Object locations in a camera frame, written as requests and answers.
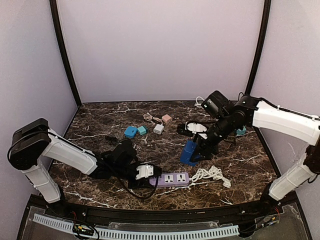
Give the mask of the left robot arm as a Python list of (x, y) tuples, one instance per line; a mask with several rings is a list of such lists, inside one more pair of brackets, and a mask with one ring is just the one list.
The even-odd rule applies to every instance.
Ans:
[(120, 141), (114, 150), (98, 154), (66, 140), (49, 127), (46, 119), (39, 118), (14, 132), (7, 160), (29, 179), (49, 204), (61, 202), (63, 191), (51, 178), (40, 157), (61, 162), (92, 179), (114, 177), (132, 196), (132, 189), (148, 188), (149, 179), (159, 181), (162, 174), (159, 166), (138, 160), (130, 139)]

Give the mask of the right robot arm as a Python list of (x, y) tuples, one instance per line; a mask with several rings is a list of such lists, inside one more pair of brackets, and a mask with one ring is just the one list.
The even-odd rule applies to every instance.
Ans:
[(228, 100), (218, 90), (201, 107), (216, 122), (209, 128), (190, 122), (186, 130), (200, 138), (195, 153), (215, 155), (217, 145), (233, 131), (244, 126), (273, 130), (308, 144), (301, 159), (266, 188), (268, 201), (280, 201), (311, 177), (320, 174), (320, 118), (275, 105), (263, 97), (243, 95), (237, 102)]

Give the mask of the dark blue cube socket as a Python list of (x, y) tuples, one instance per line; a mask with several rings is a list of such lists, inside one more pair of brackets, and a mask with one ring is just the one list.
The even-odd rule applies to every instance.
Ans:
[(188, 140), (180, 155), (180, 162), (194, 167), (200, 158), (196, 153), (197, 144), (192, 140)]

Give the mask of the white charger cube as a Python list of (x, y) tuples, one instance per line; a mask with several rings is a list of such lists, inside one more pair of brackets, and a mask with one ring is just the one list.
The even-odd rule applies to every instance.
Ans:
[(157, 134), (157, 135), (161, 135), (162, 132), (164, 131), (164, 129), (165, 129), (165, 126), (164, 126), (164, 125), (162, 125), (162, 124), (157, 124), (157, 125), (154, 127), (153, 132), (154, 132), (155, 134)]

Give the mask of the pink charger cube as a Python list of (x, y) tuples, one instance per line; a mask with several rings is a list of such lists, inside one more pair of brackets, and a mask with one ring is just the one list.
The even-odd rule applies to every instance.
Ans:
[(165, 114), (165, 115), (163, 115), (163, 116), (161, 117), (161, 119), (162, 119), (162, 121), (163, 121), (164, 123), (167, 124), (167, 123), (171, 122), (173, 118), (172, 118), (170, 115)]

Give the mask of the blue adapter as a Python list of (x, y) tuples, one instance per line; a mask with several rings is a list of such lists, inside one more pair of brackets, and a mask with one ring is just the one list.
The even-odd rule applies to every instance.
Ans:
[(134, 126), (128, 126), (126, 128), (126, 130), (124, 131), (124, 136), (126, 138), (132, 139), (135, 137), (136, 133), (137, 133), (138, 129)]

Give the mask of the purple power strip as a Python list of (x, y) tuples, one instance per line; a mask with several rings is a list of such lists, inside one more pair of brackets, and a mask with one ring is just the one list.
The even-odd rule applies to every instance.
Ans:
[(158, 177), (157, 188), (186, 187), (190, 183), (187, 172), (163, 173)]

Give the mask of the teal power strip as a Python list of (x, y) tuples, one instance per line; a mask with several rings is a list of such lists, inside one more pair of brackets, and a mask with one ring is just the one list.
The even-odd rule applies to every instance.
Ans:
[(238, 128), (236, 131), (235, 131), (235, 134), (237, 137), (239, 136), (244, 136), (246, 134), (246, 127), (245, 126), (242, 126), (242, 128)]

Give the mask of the small teal plug adapter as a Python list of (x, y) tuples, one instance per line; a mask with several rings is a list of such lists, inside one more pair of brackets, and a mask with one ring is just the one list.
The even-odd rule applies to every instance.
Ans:
[(140, 126), (137, 128), (137, 132), (143, 136), (143, 135), (146, 135), (148, 133), (148, 128), (146, 126)]

